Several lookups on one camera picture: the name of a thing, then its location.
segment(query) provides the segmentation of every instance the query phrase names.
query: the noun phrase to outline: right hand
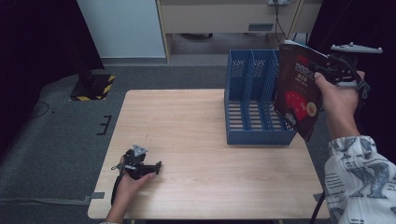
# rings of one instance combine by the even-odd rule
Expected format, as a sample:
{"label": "right hand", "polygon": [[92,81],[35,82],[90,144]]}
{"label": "right hand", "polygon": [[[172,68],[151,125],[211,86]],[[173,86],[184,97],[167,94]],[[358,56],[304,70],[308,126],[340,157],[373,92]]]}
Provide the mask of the right hand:
{"label": "right hand", "polygon": [[[358,74],[364,78],[364,72],[358,71]],[[328,115],[332,139],[360,135],[354,118],[359,102],[356,89],[335,86],[321,73],[315,73],[315,83],[322,93],[323,107]]]}

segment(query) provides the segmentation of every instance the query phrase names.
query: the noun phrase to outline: electrical outlet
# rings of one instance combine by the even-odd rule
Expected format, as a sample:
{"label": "electrical outlet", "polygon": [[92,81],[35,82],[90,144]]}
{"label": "electrical outlet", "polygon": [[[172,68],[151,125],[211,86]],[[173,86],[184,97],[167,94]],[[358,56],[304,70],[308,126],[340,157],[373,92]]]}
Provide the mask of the electrical outlet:
{"label": "electrical outlet", "polygon": [[285,6],[292,2],[293,2],[293,0],[268,0],[268,5],[269,6],[274,6],[274,5]]}

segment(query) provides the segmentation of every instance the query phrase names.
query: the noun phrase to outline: finger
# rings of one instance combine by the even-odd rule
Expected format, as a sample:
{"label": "finger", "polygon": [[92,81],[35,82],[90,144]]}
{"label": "finger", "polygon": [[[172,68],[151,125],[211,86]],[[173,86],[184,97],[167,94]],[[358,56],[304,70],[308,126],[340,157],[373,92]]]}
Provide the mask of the finger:
{"label": "finger", "polygon": [[358,71],[358,75],[361,76],[361,79],[364,80],[364,77],[366,76],[366,74],[362,71]]}
{"label": "finger", "polygon": [[151,173],[148,175],[142,176],[140,179],[136,180],[136,185],[140,188],[146,183],[148,183],[152,178],[154,178],[157,174],[156,173]]}
{"label": "finger", "polygon": [[318,72],[315,73],[315,83],[322,92],[326,91],[330,86],[332,86],[332,83],[328,82],[326,78]]}
{"label": "finger", "polygon": [[123,167],[123,164],[125,162],[125,159],[123,158],[123,156],[120,157],[120,163],[119,163],[119,170],[120,170],[120,175],[123,175],[126,173],[126,170]]}

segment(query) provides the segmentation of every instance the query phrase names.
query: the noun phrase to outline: hand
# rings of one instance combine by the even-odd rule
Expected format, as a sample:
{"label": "hand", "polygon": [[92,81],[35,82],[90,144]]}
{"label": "hand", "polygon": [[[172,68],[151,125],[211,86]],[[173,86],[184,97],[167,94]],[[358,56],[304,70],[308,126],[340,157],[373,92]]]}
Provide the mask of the hand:
{"label": "hand", "polygon": [[124,173],[117,187],[117,194],[106,217],[106,222],[122,223],[126,209],[134,199],[136,193],[155,176],[155,173],[151,173],[142,176],[138,180],[134,180],[127,173]]}
{"label": "hand", "polygon": [[[358,71],[361,78],[364,73]],[[360,135],[354,115],[359,102],[359,94],[354,88],[333,85],[320,74],[315,73],[315,83],[323,97],[323,107],[327,112],[327,123],[332,139],[350,135]]]}

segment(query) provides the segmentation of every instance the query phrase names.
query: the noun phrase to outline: blue plastic rack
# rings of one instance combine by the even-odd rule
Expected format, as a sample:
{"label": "blue plastic rack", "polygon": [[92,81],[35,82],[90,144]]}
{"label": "blue plastic rack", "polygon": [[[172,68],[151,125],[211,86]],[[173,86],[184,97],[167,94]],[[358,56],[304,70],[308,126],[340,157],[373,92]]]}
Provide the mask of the blue plastic rack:
{"label": "blue plastic rack", "polygon": [[230,50],[224,108],[229,145],[288,145],[296,132],[273,109],[278,50]]}

